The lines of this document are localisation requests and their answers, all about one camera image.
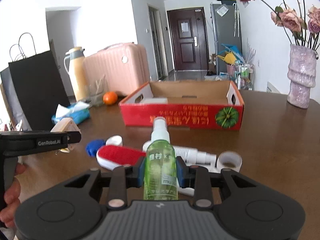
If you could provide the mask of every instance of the red cardboard box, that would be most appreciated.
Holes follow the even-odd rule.
[[[167,103],[140,103],[167,98]],[[243,99],[232,81],[148,82],[119,103],[126,126],[152,126],[166,118],[170,126],[239,130]]]

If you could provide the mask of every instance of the green container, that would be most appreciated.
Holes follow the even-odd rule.
[[[144,200],[178,200],[174,149],[166,140],[156,140],[147,149]]]

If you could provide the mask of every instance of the wall vent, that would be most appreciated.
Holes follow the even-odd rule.
[[[270,82],[267,83],[267,92],[280,94],[279,90],[276,89],[275,86],[273,84],[271,84]]]

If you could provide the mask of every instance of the metal screw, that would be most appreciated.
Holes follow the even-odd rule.
[[[197,201],[196,201],[196,205],[198,206],[198,207],[210,207],[211,206],[211,201],[209,200],[209,199],[205,199],[205,198],[203,198],[203,199],[198,199]]]
[[[114,198],[114,199],[111,199],[108,202],[108,205],[110,207],[119,208],[119,207],[122,207],[124,205],[124,201],[122,199],[119,199],[119,198]]]

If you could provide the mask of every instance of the human hand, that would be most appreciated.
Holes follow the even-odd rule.
[[[15,175],[22,174],[26,170],[26,167],[18,163]],[[7,203],[7,207],[1,210],[0,220],[5,223],[7,228],[14,228],[14,214],[20,205],[21,186],[20,182],[14,178],[11,187],[4,193],[4,201]]]

